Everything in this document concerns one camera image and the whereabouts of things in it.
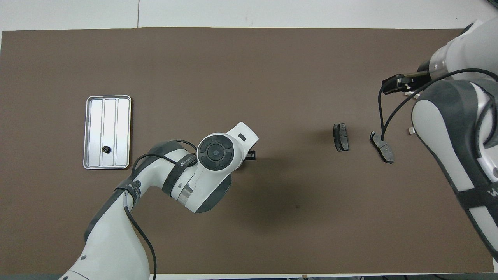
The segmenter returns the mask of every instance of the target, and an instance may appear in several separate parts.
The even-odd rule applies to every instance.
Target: brown mat
[[[198,143],[239,121],[258,159],[210,212],[151,189],[133,214],[159,273],[491,272],[487,253],[410,107],[386,139],[380,81],[413,72],[459,30],[218,29],[5,31],[0,60],[0,274],[63,273],[128,170],[82,166],[85,102],[133,98],[132,154]],[[385,97],[385,111],[402,100]],[[351,150],[337,152],[334,123]]]

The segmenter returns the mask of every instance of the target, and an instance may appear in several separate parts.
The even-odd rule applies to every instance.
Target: white robotic arm
[[[384,80],[381,92],[412,91],[411,97],[420,93],[412,110],[413,127],[498,260],[497,46],[498,17],[476,21],[436,51],[417,73]],[[382,137],[387,124],[382,124]],[[378,136],[376,140],[385,161],[392,153],[382,154],[379,148],[388,145]]]
[[[230,187],[232,171],[257,141],[257,135],[239,123],[226,134],[204,138],[197,154],[187,152],[174,140],[155,145],[142,156],[140,165],[133,165],[132,174],[92,219],[83,252],[60,279],[149,279],[147,256],[131,226],[128,209],[151,186],[160,187],[194,213],[212,209]]]

